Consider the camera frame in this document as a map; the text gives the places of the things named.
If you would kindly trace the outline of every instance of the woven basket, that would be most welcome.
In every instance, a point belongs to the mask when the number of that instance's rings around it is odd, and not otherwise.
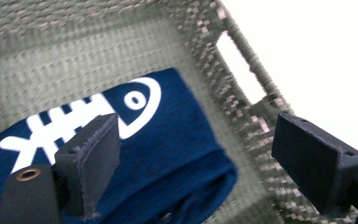
[[[175,67],[206,114],[239,181],[206,223],[330,223],[270,149],[292,113],[219,1],[0,1],[0,132],[52,107]],[[267,96],[252,105],[216,42],[227,31]],[[352,223],[347,217],[335,223]]]

